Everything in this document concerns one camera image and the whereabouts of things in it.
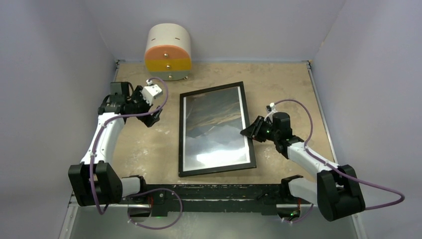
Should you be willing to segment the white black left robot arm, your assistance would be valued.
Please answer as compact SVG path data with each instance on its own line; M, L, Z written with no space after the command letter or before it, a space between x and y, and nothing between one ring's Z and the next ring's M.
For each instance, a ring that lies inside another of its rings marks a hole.
M142 176L120 178L112 168L118 137L128 118L136 118L147 127L160 119L164 103L157 108L153 102L168 96L166 84L162 87L146 80L146 86L134 87L130 82L112 82L110 93L98 107L98 122L92 142L80 163L71 165L68 177L79 206L96 206L103 214L110 204L118 204L130 197L141 204L148 199L146 182Z

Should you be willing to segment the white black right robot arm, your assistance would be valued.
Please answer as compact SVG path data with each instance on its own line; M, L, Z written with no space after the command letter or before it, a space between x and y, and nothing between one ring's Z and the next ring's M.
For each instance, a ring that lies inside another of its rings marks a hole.
M314 182L301 175L282 179L279 195L284 202L290 203L296 198L304 199L317 205L322 216L329 222L365 210L366 203L361 188L354 181L354 168L326 159L318 161L318 154L307 148L304 140L293 134L287 113L274 113L271 120L258 116L240 133L257 142L273 142L278 153L314 176Z

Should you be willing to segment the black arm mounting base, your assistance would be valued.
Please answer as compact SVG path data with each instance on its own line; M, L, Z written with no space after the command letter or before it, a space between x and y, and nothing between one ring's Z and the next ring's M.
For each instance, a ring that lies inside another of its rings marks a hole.
M260 213L290 217L310 203L288 196L281 184L148 184L145 196L128 196L123 205L152 207L153 217L169 212Z

